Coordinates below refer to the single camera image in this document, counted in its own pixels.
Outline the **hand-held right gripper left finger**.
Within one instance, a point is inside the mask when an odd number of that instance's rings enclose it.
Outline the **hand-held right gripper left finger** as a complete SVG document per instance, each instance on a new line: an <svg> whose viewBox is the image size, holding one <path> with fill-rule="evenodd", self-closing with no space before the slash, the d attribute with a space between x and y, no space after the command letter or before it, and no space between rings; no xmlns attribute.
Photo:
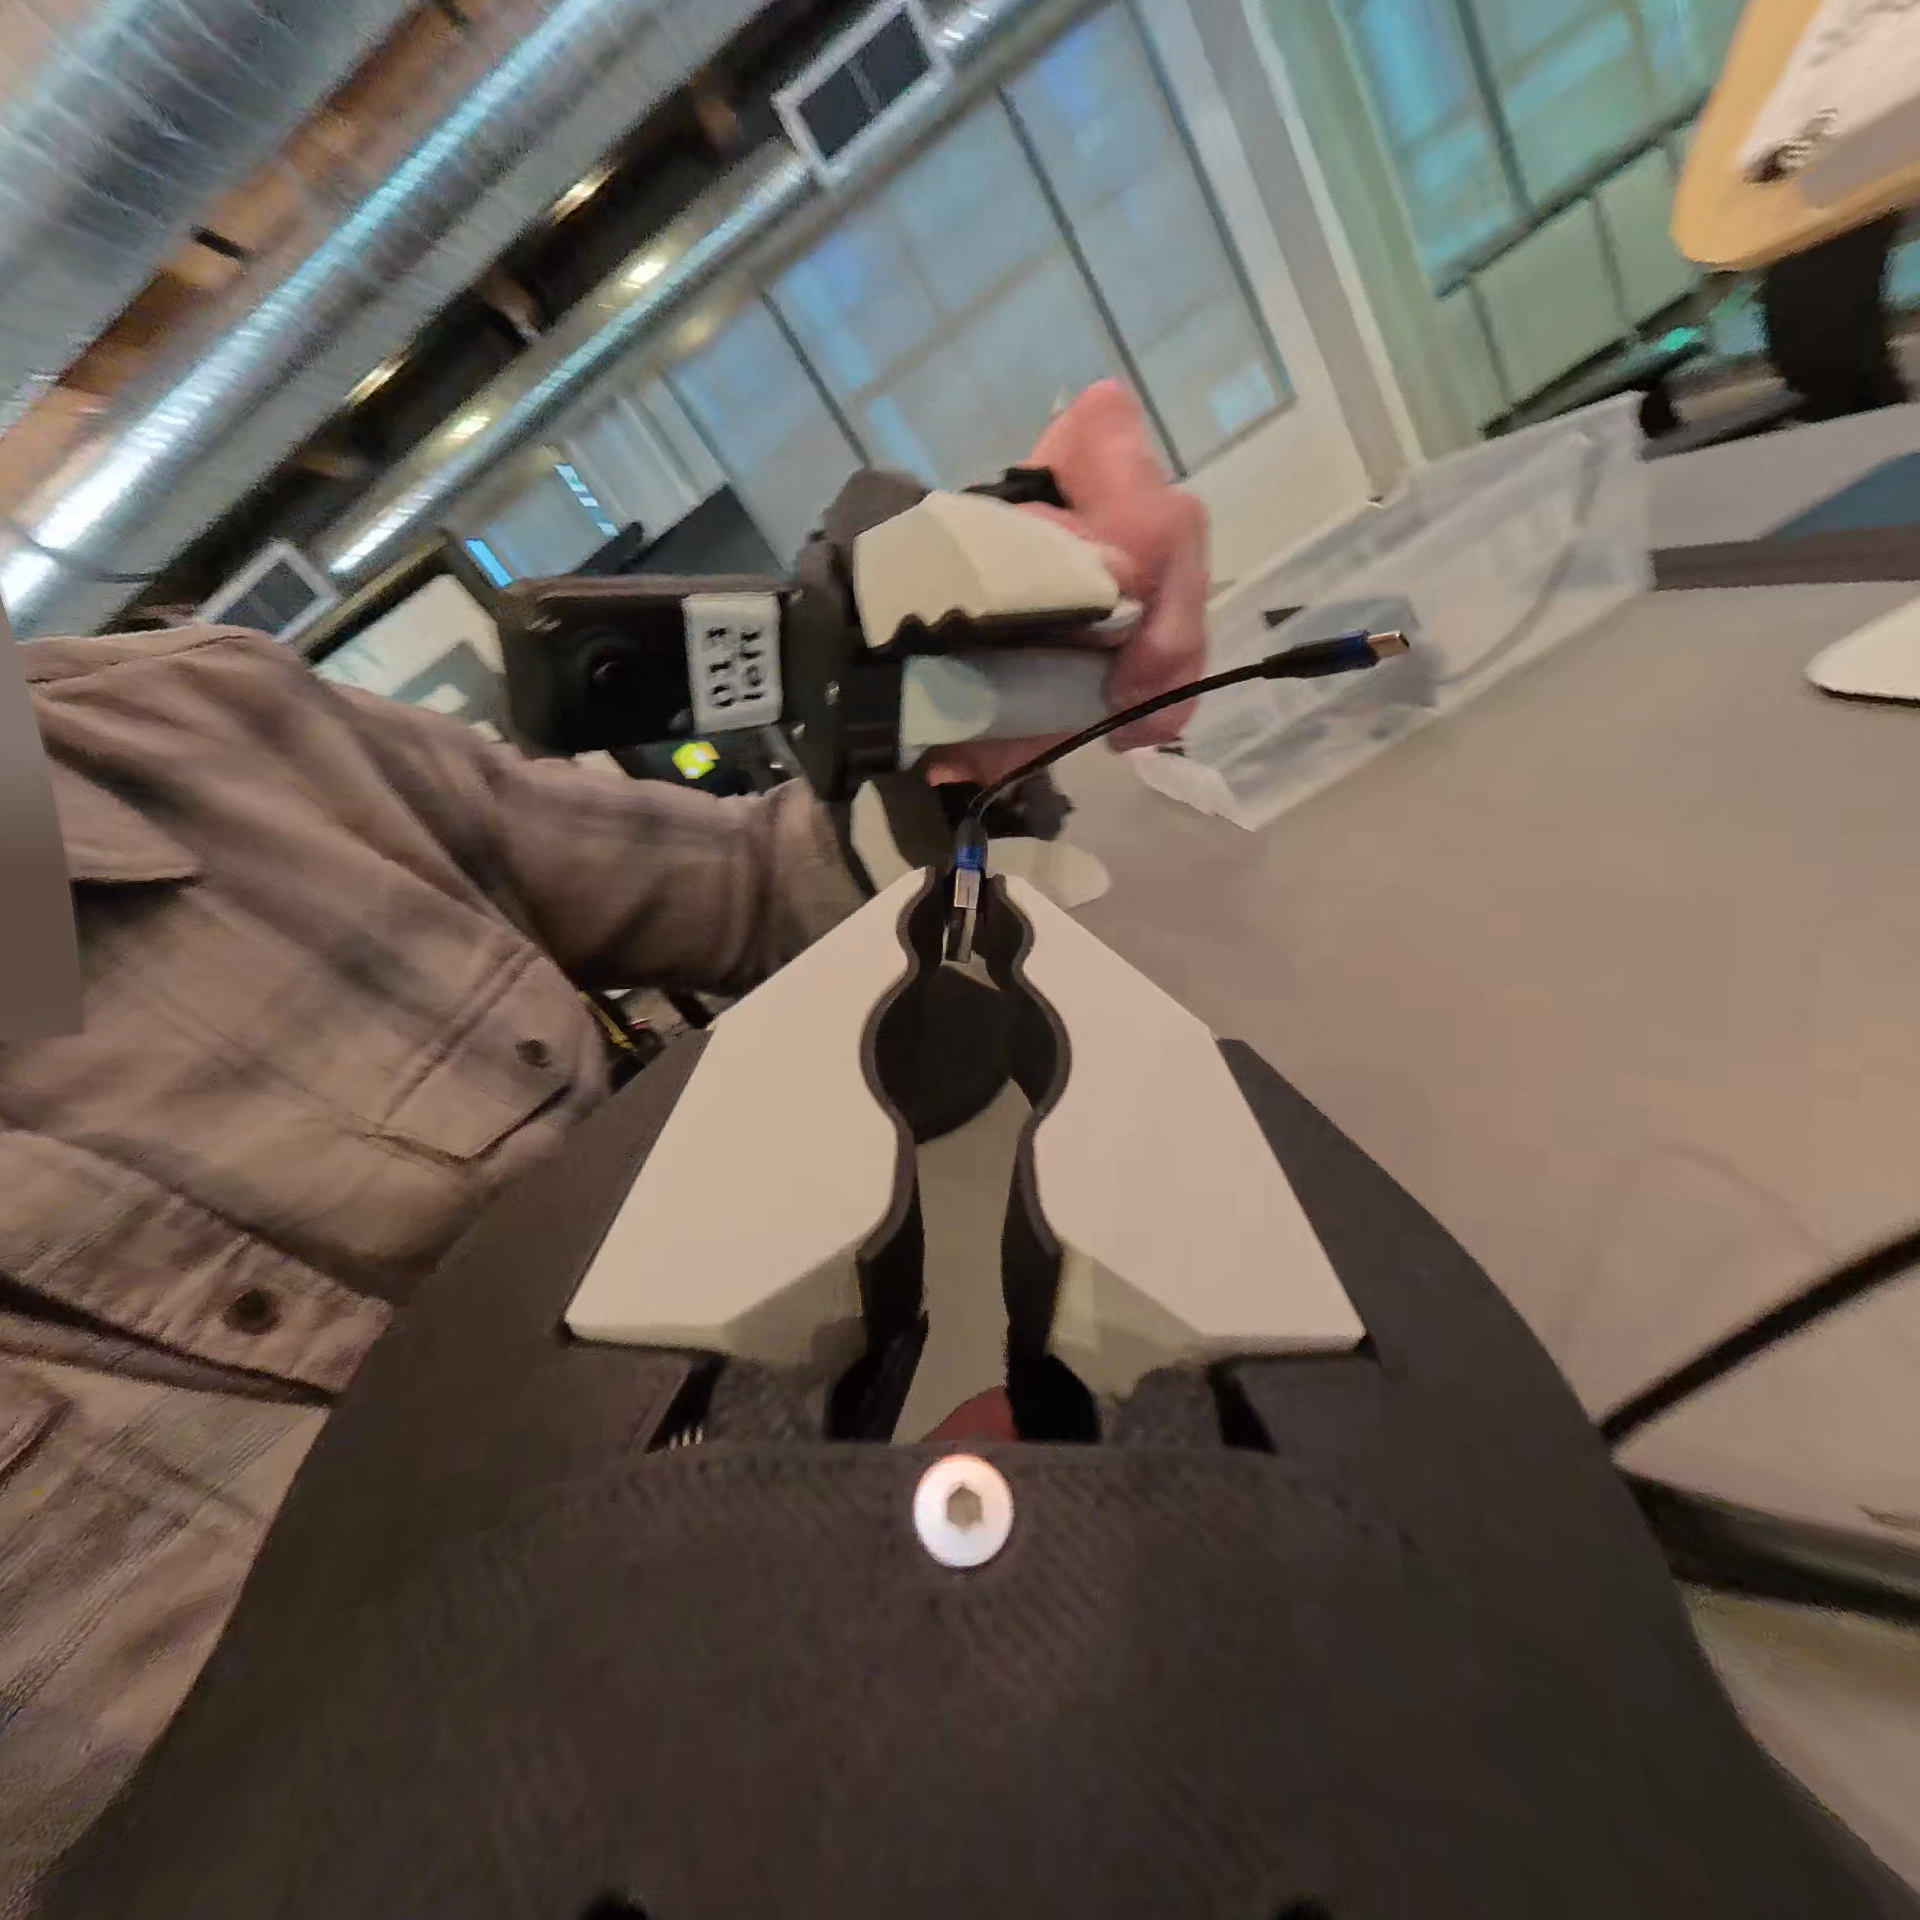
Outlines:
<svg viewBox="0 0 1920 1920"><path fill-rule="evenodd" d="M925 1342L912 1131L877 1036L922 961L909 871L706 1029L565 1309L579 1342L793 1370L893 1435Z"/></svg>

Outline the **clear plastic bin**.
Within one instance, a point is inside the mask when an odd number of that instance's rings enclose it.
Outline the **clear plastic bin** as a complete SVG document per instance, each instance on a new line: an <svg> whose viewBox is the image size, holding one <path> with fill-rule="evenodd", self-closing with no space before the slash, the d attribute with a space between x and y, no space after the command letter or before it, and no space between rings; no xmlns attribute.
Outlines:
<svg viewBox="0 0 1920 1920"><path fill-rule="evenodd" d="M1206 668L1358 629L1408 650L1315 682L1218 689L1142 785L1254 832L1651 588L1635 395L1612 395L1420 468L1209 606Z"/></svg>

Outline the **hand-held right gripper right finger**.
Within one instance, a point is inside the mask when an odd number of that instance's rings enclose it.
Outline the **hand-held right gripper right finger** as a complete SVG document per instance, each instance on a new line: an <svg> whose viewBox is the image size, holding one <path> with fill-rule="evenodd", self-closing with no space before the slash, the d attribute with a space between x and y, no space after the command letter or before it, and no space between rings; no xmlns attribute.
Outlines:
<svg viewBox="0 0 1920 1920"><path fill-rule="evenodd" d="M1023 879L1001 882L1001 997L1028 1103L1001 1235L1022 1435L1096 1435L1150 1375L1364 1348L1202 1019Z"/></svg>

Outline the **person's left forearm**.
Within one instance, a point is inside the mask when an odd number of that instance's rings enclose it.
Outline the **person's left forearm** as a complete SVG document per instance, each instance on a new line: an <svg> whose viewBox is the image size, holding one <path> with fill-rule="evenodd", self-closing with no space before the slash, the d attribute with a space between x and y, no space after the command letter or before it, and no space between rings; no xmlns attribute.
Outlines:
<svg viewBox="0 0 1920 1920"><path fill-rule="evenodd" d="M803 783L720 797L477 741L445 758L442 810L472 875L577 983L740 997L865 900Z"/></svg>

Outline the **person's left hand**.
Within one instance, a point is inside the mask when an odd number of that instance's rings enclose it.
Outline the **person's left hand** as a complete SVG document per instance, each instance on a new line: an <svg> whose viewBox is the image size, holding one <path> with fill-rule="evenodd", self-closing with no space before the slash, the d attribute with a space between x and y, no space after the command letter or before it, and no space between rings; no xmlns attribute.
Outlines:
<svg viewBox="0 0 1920 1920"><path fill-rule="evenodd" d="M1135 392L1101 378L1047 422L1019 471L1043 468L1052 497L1025 502L1103 553L1121 598L1139 606L1112 647L1103 710L1118 712L1194 682L1206 654L1209 517L1172 479Z"/></svg>

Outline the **instruction sheet on stand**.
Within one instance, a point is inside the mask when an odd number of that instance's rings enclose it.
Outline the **instruction sheet on stand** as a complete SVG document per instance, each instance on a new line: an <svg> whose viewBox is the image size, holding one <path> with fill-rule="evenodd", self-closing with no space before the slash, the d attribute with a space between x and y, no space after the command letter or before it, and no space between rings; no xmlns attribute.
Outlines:
<svg viewBox="0 0 1920 1920"><path fill-rule="evenodd" d="M1917 5L1744 4L1677 188L1677 247L1756 270L1916 199Z"/></svg>

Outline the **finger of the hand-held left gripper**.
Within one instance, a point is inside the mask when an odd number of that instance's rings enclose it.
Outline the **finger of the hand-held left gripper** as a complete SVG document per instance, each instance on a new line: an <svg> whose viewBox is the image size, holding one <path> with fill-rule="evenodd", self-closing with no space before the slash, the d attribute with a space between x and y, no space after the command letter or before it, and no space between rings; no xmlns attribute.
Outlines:
<svg viewBox="0 0 1920 1920"><path fill-rule="evenodd" d="M881 776L850 801L850 871L863 896L906 873L946 873L953 863L960 785L922 776Z"/></svg>
<svg viewBox="0 0 1920 1920"><path fill-rule="evenodd" d="M1006 835L1006 879L1022 879L1060 909L1085 909L1112 890L1107 865L1064 835Z"/></svg>

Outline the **white stand base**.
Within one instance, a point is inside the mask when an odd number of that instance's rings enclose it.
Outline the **white stand base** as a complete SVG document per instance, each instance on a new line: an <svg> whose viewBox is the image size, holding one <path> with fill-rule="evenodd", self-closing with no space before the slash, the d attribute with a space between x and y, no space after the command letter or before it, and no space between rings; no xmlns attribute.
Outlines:
<svg viewBox="0 0 1920 1920"><path fill-rule="evenodd" d="M1807 663L1805 678L1814 689L1836 701L1916 709L1917 595L1824 646Z"/></svg>

